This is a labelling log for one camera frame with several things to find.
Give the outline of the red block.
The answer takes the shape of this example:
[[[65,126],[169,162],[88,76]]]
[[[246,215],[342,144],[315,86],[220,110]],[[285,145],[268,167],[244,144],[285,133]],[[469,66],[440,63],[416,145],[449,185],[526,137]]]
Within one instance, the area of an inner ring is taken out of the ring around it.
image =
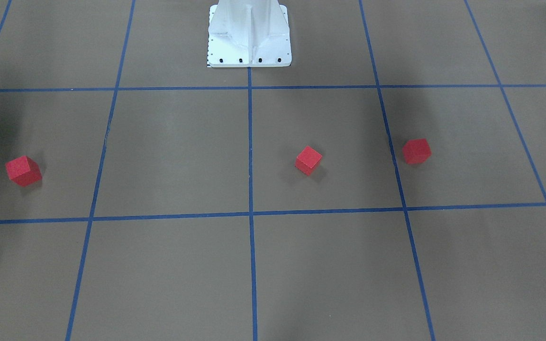
[[[294,166],[306,176],[310,176],[319,166],[323,156],[307,145],[295,158]]]
[[[43,179],[37,162],[26,155],[7,162],[6,172],[8,178],[21,187],[30,186]]]
[[[407,141],[401,148],[401,153],[406,164],[421,164],[433,155],[425,138]]]

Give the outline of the brown paper table mat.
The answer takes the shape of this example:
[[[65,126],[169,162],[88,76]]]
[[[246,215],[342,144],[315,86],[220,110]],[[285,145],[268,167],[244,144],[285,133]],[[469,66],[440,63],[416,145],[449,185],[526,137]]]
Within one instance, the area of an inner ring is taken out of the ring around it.
[[[0,0],[0,341],[546,341],[546,0],[283,3]]]

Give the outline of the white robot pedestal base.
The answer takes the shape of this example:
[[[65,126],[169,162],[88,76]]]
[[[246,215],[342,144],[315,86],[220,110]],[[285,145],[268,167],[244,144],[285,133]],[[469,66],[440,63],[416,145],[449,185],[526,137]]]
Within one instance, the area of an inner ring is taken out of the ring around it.
[[[219,0],[209,9],[208,34],[208,67],[267,68],[292,63],[288,9],[277,0]]]

